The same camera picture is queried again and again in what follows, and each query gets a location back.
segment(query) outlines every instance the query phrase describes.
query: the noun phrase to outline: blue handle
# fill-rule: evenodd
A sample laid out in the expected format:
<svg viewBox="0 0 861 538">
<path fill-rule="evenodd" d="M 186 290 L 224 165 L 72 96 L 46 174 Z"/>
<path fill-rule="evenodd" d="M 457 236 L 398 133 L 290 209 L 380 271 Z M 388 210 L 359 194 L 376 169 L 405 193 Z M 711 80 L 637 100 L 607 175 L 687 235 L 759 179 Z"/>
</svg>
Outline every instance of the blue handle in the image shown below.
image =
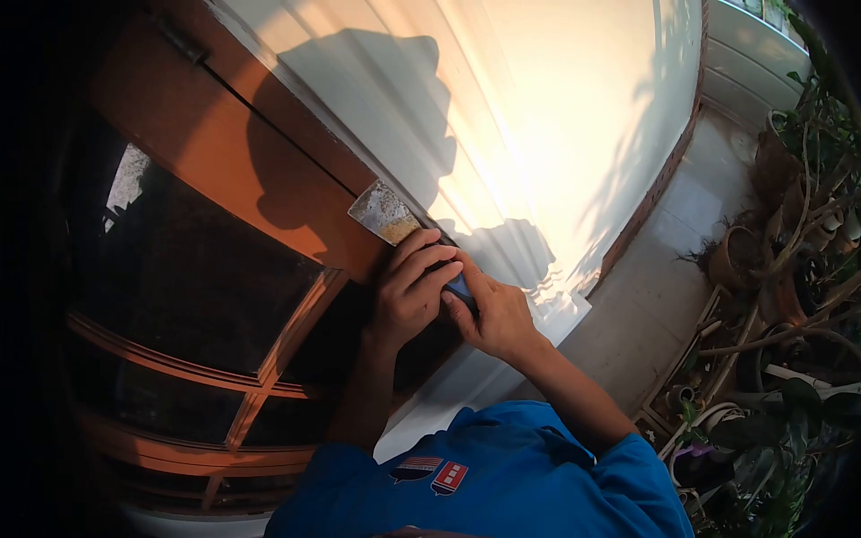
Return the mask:
<svg viewBox="0 0 861 538">
<path fill-rule="evenodd" d="M 467 281 L 463 278 L 463 274 L 458 274 L 458 276 L 446 282 L 443 289 L 449 290 L 452 294 L 456 295 L 458 299 L 462 300 L 467 305 L 467 308 L 469 308 L 469 311 L 473 314 L 473 318 L 478 319 L 479 306 L 475 302 L 473 295 L 469 293 Z"/>
</svg>

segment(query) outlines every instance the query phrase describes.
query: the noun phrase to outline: blue shirt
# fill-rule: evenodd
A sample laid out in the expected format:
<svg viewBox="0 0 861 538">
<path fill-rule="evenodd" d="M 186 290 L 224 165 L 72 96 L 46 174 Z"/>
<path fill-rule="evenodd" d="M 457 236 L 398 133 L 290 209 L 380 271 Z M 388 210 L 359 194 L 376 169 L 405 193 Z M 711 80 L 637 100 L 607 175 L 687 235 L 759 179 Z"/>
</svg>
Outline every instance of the blue shirt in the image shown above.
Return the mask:
<svg viewBox="0 0 861 538">
<path fill-rule="evenodd" d="M 321 446 L 268 537 L 373 536 L 414 525 L 477 536 L 669 536 L 693 531 L 664 464 L 630 434 L 595 463 L 548 404 L 462 409 L 449 429 L 377 465 Z"/>
</svg>

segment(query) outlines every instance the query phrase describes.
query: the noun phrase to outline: door hinge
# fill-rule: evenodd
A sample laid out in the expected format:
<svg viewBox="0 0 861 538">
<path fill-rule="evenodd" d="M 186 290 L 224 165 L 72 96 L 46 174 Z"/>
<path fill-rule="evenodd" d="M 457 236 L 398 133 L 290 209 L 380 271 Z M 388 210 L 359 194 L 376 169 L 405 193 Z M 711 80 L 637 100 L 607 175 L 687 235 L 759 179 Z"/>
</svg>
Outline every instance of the door hinge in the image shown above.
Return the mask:
<svg viewBox="0 0 861 538">
<path fill-rule="evenodd" d="M 209 51 L 191 37 L 188 32 L 180 28 L 173 17 L 166 13 L 146 13 L 150 20 L 156 25 L 159 33 L 179 51 L 192 65 L 201 65 L 209 56 Z"/>
</svg>

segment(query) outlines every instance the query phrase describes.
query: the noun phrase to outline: wooden door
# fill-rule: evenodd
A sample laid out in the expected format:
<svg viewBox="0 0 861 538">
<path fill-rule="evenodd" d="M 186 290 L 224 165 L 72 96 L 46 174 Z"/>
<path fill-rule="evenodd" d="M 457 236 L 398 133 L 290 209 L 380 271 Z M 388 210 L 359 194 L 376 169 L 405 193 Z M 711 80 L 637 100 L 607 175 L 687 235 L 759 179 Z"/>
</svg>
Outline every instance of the wooden door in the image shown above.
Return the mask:
<svg viewBox="0 0 861 538">
<path fill-rule="evenodd" d="M 373 176 L 273 80 L 202 3 L 154 3 L 93 77 L 72 145 L 69 385 L 105 475 L 148 508 L 288 494 L 392 251 L 347 215 Z M 399 401 L 459 343 L 435 322 L 408 344 Z"/>
</svg>

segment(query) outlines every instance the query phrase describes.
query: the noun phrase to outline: flag patch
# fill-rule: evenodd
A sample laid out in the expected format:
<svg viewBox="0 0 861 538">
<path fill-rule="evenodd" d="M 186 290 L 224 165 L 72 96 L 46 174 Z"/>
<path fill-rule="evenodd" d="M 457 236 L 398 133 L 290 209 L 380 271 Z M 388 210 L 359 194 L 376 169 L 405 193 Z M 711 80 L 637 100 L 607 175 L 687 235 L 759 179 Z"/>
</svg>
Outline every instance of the flag patch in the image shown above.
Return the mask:
<svg viewBox="0 0 861 538">
<path fill-rule="evenodd" d="M 460 463 L 448 461 L 443 466 L 443 470 L 430 483 L 430 488 L 436 495 L 451 495 L 457 491 L 457 486 L 463 481 L 463 476 L 467 473 L 468 469 L 469 467 L 463 466 Z"/>
<path fill-rule="evenodd" d="M 403 460 L 388 475 L 394 479 L 395 484 L 403 480 L 421 480 L 431 476 L 442 462 L 443 458 L 413 456 Z"/>
</svg>

